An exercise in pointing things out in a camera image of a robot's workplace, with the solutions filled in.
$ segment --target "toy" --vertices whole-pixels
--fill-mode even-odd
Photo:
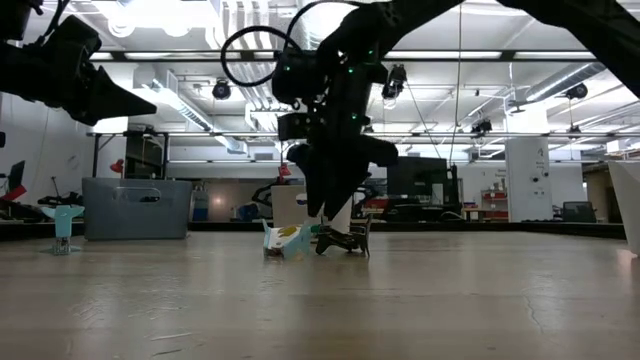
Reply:
[[[74,217],[84,212],[83,206],[62,205],[55,209],[42,208],[42,212],[55,220],[56,242],[49,250],[53,255],[69,255],[71,252],[80,251],[80,248],[71,246],[71,222]]]
[[[318,231],[318,245],[316,253],[322,255],[331,245],[343,248],[349,253],[360,249],[362,253],[371,256],[369,253],[369,232],[373,216],[367,217],[365,226],[352,226],[349,233],[343,234],[330,226],[322,225]]]
[[[308,224],[270,228],[263,219],[264,256],[283,257],[285,260],[304,257],[311,247],[311,226]]]

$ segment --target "white cardboard object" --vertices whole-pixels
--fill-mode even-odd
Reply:
[[[273,204],[273,226],[286,227],[308,223],[320,224],[320,216],[315,219],[307,215],[306,203],[298,201],[299,195],[305,195],[303,185],[273,186],[271,188],[271,201]],[[342,210],[331,222],[331,227],[343,234],[349,232],[351,225],[351,200],[347,201]]]
[[[622,214],[629,250],[640,255],[640,164],[610,162],[609,172]]]

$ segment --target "bin handle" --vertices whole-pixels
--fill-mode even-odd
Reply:
[[[160,201],[160,198],[162,197],[162,192],[156,188],[152,188],[152,187],[127,187],[127,186],[118,186],[116,188],[113,189],[113,199],[117,200],[118,198],[121,197],[121,195],[126,194],[127,192],[130,191],[153,191],[155,193],[155,196],[145,196],[142,199],[140,199],[140,202],[143,203],[154,203],[154,202],[158,202]]]

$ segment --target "blue object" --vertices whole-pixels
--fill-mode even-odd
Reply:
[[[56,222],[56,237],[71,237],[71,222],[74,217],[84,212],[84,207],[61,205],[52,208],[42,208],[42,212]]]
[[[74,217],[84,212],[84,207],[61,205],[55,209],[42,208],[41,210],[45,215],[54,219],[56,225],[56,242],[51,249],[43,252],[53,255],[69,255],[71,252],[80,251],[79,248],[71,246],[71,223]]]
[[[193,209],[193,221],[209,220],[209,209]]]
[[[278,231],[272,231],[267,225],[267,222],[262,219],[262,226],[264,227],[264,254],[265,256],[282,256],[285,259],[293,259],[296,255],[308,255],[311,247],[311,226],[304,223],[299,227],[297,235],[293,236],[286,243],[282,243],[278,238],[278,231],[286,228],[280,228]]]

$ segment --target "black robotic arm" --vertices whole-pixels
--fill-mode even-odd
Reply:
[[[616,0],[498,0],[536,20],[567,29],[640,97],[640,23]],[[405,35],[458,6],[459,0],[393,0],[363,5],[320,45],[318,56],[331,68],[337,51],[362,61],[378,44],[383,56]]]
[[[498,0],[503,5],[526,11],[540,22],[570,31],[606,65],[620,81],[640,96],[640,24],[615,0]],[[362,133],[368,125],[366,107],[373,83],[385,83],[387,72],[383,56],[405,35],[440,16],[460,0],[393,0],[357,6],[329,35],[316,52],[303,51],[291,39],[291,29],[305,6],[294,17],[287,34],[274,29],[244,29],[222,47],[251,31],[269,31],[285,37],[272,76],[272,92],[281,103],[304,113],[287,114],[278,121],[280,140],[306,139],[292,147],[287,159],[304,172],[308,211],[316,216],[322,205],[332,219],[369,176],[370,163],[393,165],[398,153],[395,145]],[[223,69],[230,79],[224,56]]]

